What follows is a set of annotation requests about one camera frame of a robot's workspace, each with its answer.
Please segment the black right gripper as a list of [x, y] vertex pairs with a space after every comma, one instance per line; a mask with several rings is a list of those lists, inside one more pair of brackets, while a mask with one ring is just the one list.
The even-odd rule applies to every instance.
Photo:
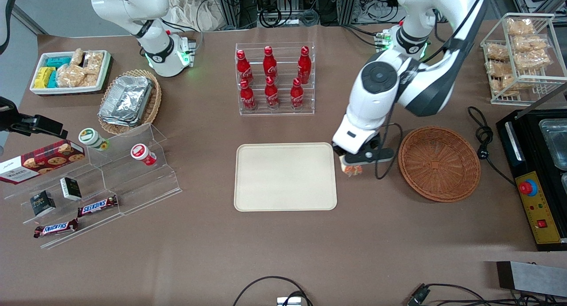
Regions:
[[68, 132], [63, 124], [45, 116], [28, 116], [18, 112], [14, 102], [7, 98], [0, 98], [0, 130], [15, 132], [22, 135], [31, 135], [31, 123], [34, 120], [34, 133], [54, 136], [65, 139]]

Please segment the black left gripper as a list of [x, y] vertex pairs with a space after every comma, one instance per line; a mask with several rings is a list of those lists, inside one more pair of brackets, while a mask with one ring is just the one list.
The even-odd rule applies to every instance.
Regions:
[[368, 163], [381, 163], [393, 160], [395, 156], [394, 150], [382, 147], [381, 143], [381, 137], [377, 135], [363, 144], [357, 153], [346, 153], [345, 157], [342, 157], [342, 167], [360, 165], [360, 170], [364, 170]]

